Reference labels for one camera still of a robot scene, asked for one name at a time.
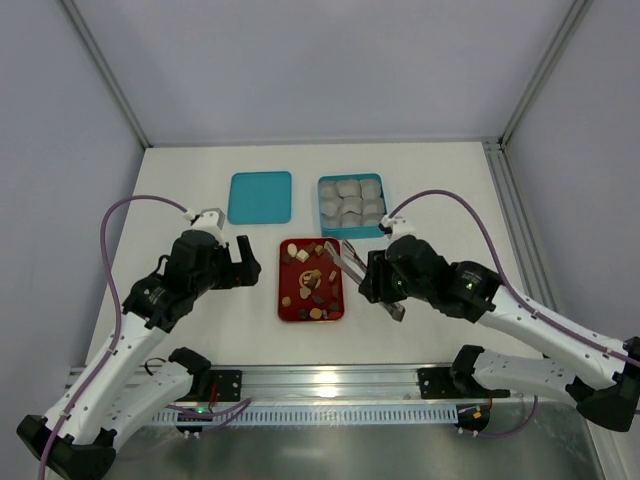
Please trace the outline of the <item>metal tongs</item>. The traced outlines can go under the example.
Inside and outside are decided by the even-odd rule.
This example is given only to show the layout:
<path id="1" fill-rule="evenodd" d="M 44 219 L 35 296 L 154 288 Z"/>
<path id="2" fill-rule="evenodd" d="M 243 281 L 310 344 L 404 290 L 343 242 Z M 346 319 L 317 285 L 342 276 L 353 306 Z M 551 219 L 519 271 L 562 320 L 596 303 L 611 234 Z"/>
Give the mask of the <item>metal tongs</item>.
<path id="1" fill-rule="evenodd" d="M 333 246 L 333 244 L 329 241 L 324 243 L 324 250 L 329 255 L 333 263 L 339 267 L 342 272 L 349 277 L 354 283 L 360 285 L 364 280 L 364 270 L 354 269 L 347 260 L 345 260 Z M 378 303 L 378 306 L 385 310 L 390 317 L 397 321 L 401 322 L 405 315 L 405 307 L 399 303 Z"/>

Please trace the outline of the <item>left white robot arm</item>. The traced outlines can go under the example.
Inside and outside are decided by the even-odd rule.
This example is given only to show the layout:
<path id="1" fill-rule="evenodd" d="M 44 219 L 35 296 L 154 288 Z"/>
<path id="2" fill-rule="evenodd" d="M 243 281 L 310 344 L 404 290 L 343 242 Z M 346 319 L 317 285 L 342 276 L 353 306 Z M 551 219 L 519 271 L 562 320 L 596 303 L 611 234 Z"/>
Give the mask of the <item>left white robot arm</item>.
<path id="1" fill-rule="evenodd" d="M 236 239 L 239 261 L 226 242 L 187 230 L 170 254 L 116 305 L 116 325 L 65 395 L 45 414 L 27 415 L 17 434 L 40 461 L 39 474 L 101 479 L 117 452 L 153 415 L 176 400 L 203 398 L 213 387 L 211 362 L 193 350 L 174 350 L 144 384 L 125 392 L 146 357 L 211 290 L 252 287 L 261 266 L 247 236 Z"/>

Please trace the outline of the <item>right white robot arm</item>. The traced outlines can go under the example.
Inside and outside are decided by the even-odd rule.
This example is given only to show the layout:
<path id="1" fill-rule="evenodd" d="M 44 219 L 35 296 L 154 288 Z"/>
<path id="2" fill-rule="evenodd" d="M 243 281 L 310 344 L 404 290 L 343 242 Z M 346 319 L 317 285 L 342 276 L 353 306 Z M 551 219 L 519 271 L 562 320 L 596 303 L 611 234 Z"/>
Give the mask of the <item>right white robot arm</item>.
<path id="1" fill-rule="evenodd" d="M 446 317 L 507 334 L 541 353 L 537 360 L 465 345 L 449 370 L 467 396 L 518 391 L 565 403 L 590 422 L 630 430 L 639 407 L 639 340 L 609 338 L 573 323 L 473 261 L 448 262 L 406 235 L 367 255 L 359 292 L 371 303 L 413 298 Z"/>

